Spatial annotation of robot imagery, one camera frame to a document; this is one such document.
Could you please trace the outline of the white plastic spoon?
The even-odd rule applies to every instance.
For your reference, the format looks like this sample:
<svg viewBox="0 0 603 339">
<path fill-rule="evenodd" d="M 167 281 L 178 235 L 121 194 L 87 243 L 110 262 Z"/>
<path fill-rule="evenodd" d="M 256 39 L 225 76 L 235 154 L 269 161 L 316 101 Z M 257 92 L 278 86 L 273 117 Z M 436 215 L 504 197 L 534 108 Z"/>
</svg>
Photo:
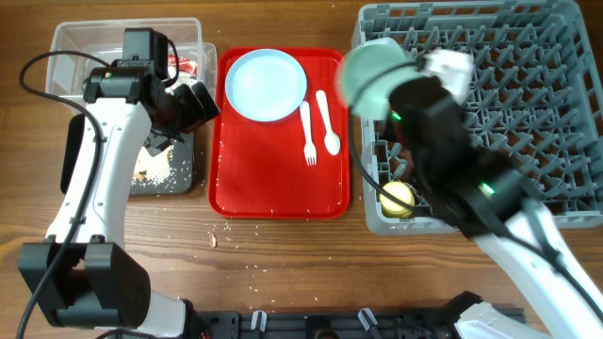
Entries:
<svg viewBox="0 0 603 339">
<path fill-rule="evenodd" d="M 332 127 L 330 109 L 326 92 L 322 89 L 318 90 L 316 92 L 316 100 L 325 127 L 325 147 L 330 155 L 338 155 L 341 150 L 341 141 Z"/>
</svg>

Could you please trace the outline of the light blue plate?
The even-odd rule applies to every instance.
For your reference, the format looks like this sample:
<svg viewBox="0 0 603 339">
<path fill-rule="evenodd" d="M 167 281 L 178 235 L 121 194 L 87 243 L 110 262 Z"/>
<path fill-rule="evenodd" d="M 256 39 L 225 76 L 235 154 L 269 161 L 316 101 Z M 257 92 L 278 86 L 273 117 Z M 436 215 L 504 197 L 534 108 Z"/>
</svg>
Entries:
<svg viewBox="0 0 603 339">
<path fill-rule="evenodd" d="M 304 100 L 307 87 L 301 63 L 276 49 L 256 49 L 239 57 L 224 85 L 231 107 L 257 122 L 279 121 L 292 114 Z"/>
</svg>

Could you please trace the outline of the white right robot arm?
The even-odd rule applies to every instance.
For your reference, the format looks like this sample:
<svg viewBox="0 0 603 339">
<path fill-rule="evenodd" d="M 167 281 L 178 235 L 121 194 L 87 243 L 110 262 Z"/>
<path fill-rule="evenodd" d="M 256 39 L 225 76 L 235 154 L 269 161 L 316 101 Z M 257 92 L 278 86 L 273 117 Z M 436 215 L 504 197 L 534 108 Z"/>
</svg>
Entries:
<svg viewBox="0 0 603 339">
<path fill-rule="evenodd" d="M 557 338 L 602 335 L 602 294 L 567 248 L 538 191 L 505 154 L 472 145 L 460 106 L 436 77 L 387 96 L 390 129 L 436 216 L 490 256 Z"/>
</svg>

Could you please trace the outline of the red snack wrapper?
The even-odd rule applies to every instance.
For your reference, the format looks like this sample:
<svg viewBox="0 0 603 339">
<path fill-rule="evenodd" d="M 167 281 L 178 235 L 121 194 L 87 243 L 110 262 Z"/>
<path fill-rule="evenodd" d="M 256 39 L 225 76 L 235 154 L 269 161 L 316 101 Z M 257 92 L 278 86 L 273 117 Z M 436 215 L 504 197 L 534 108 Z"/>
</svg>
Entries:
<svg viewBox="0 0 603 339">
<path fill-rule="evenodd" d="M 189 75 L 196 75 L 198 72 L 198 62 L 186 57 L 178 57 L 169 55 L 169 73 L 175 75 L 176 71 Z"/>
</svg>

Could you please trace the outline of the rice and food leftovers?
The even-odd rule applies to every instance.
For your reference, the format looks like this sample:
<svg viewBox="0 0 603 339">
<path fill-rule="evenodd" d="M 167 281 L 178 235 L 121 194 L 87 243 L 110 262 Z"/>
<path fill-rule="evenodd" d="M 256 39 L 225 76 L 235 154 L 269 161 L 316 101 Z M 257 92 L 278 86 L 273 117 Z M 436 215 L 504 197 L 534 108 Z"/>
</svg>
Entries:
<svg viewBox="0 0 603 339">
<path fill-rule="evenodd" d="M 157 155 L 151 155 L 142 147 L 134 167 L 132 184 L 161 186 L 175 184 L 174 176 L 190 169 L 189 160 L 177 160 L 175 146 L 170 145 Z"/>
</svg>

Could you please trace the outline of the food scrap on table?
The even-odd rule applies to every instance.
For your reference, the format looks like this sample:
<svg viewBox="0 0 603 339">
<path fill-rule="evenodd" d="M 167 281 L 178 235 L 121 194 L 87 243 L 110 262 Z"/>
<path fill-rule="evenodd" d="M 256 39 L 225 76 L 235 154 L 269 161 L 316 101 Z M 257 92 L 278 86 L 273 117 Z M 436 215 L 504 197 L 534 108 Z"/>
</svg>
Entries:
<svg viewBox="0 0 603 339">
<path fill-rule="evenodd" d="M 216 236 L 214 234 L 211 234 L 209 236 L 209 243 L 210 243 L 210 247 L 212 249 L 216 248 L 218 246 L 218 240 L 216 238 Z"/>
</svg>

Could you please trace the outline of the grey dishwasher rack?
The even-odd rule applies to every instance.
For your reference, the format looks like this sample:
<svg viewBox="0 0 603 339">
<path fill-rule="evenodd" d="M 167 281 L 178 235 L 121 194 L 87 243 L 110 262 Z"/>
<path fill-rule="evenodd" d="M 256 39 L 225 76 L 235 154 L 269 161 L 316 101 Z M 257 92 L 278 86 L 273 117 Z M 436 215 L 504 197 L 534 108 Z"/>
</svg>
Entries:
<svg viewBox="0 0 603 339">
<path fill-rule="evenodd" d="M 508 155 L 562 229 L 602 222 L 602 84 L 573 1 L 455 1 L 362 7 L 351 43 L 390 38 L 410 56 L 473 56 L 464 124 Z"/>
</svg>

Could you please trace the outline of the black food waste tray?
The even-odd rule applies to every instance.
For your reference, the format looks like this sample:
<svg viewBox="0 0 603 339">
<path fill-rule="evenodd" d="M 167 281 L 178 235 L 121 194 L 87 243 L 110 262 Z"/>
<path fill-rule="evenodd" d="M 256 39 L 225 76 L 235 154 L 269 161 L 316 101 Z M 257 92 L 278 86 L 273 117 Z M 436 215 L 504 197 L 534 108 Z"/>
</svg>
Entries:
<svg viewBox="0 0 603 339">
<path fill-rule="evenodd" d="M 69 123 L 68 136 L 60 180 L 60 191 L 67 193 L 76 158 L 82 143 L 85 118 L 74 116 Z M 184 194 L 190 191 L 194 178 L 195 134 L 182 134 L 184 143 L 149 135 L 151 141 L 167 142 L 167 148 L 151 155 L 151 147 L 142 147 L 131 181 L 130 195 Z"/>
</svg>

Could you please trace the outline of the white plastic fork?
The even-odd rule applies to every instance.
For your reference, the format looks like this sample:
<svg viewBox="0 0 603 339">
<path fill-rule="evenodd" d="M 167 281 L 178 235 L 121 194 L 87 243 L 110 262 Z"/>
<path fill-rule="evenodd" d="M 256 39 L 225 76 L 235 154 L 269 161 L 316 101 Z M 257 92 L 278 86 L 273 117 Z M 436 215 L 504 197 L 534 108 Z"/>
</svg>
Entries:
<svg viewBox="0 0 603 339">
<path fill-rule="evenodd" d="M 310 106 L 307 102 L 301 102 L 300 113 L 302 129 L 305 139 L 305 143 L 303 146 L 303 154 L 305 157 L 306 164 L 308 166 L 315 166 L 317 164 L 317 149 L 312 139 Z"/>
</svg>

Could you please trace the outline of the red serving tray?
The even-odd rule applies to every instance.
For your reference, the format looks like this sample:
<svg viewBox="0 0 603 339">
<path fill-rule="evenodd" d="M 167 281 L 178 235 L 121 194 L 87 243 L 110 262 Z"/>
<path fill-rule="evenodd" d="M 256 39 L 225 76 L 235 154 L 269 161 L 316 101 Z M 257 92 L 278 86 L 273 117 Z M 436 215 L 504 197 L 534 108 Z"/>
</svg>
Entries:
<svg viewBox="0 0 603 339">
<path fill-rule="evenodd" d="M 256 122 L 239 115 L 225 94 L 226 74 L 250 50 L 232 48 L 219 61 L 207 198 L 225 218 L 329 219 L 342 215 L 350 203 L 349 116 L 337 98 L 334 76 L 342 55 L 328 48 L 293 48 L 308 79 L 312 139 L 318 162 L 308 166 L 303 155 L 304 136 L 298 112 L 276 122 Z M 324 90 L 331 123 L 341 141 L 338 155 L 324 144 L 325 127 L 316 92 Z"/>
</svg>

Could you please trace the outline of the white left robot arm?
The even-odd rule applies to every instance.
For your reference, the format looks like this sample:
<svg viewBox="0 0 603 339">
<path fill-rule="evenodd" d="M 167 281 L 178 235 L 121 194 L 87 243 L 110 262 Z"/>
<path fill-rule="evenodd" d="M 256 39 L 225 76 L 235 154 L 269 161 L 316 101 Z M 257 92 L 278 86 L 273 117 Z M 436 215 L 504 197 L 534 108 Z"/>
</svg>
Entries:
<svg viewBox="0 0 603 339">
<path fill-rule="evenodd" d="M 26 243 L 19 270 L 56 328 L 151 338 L 206 338 L 186 299 L 153 290 L 124 248 L 124 216 L 139 152 L 149 135 L 182 140 L 219 115 L 202 83 L 181 85 L 168 62 L 172 40 L 150 27 L 124 32 L 122 57 L 99 61 L 83 85 L 71 133 L 79 142 L 64 201 L 40 243 Z"/>
</svg>

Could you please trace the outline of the green bowl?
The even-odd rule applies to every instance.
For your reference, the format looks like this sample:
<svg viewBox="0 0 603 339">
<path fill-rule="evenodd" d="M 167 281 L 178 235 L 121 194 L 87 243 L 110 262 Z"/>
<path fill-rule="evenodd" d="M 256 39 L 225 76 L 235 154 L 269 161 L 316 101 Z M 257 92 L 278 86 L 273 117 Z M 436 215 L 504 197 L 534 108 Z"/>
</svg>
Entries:
<svg viewBox="0 0 603 339">
<path fill-rule="evenodd" d="M 339 99 L 352 107 L 353 115 L 383 121 L 390 111 L 393 90 L 420 77 L 415 62 L 392 38 L 361 44 L 350 50 L 337 68 Z"/>
</svg>

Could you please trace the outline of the clear plastic waste bin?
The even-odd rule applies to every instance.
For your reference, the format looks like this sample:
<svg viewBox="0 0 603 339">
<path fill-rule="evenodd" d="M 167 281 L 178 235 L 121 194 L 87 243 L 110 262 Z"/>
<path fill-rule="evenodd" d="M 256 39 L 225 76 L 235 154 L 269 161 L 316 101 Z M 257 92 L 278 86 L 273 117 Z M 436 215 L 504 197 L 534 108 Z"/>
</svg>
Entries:
<svg viewBox="0 0 603 339">
<path fill-rule="evenodd" d="M 150 27 L 175 43 L 179 57 L 198 62 L 196 75 L 180 73 L 178 82 L 193 85 L 204 82 L 214 95 L 217 86 L 217 49 L 203 39 L 202 26 L 196 18 L 146 18 L 85 22 L 66 22 L 56 28 L 53 51 L 77 51 L 110 63 L 122 57 L 124 30 Z M 83 82 L 99 64 L 79 56 L 51 56 L 48 59 L 45 91 L 80 105 Z"/>
</svg>

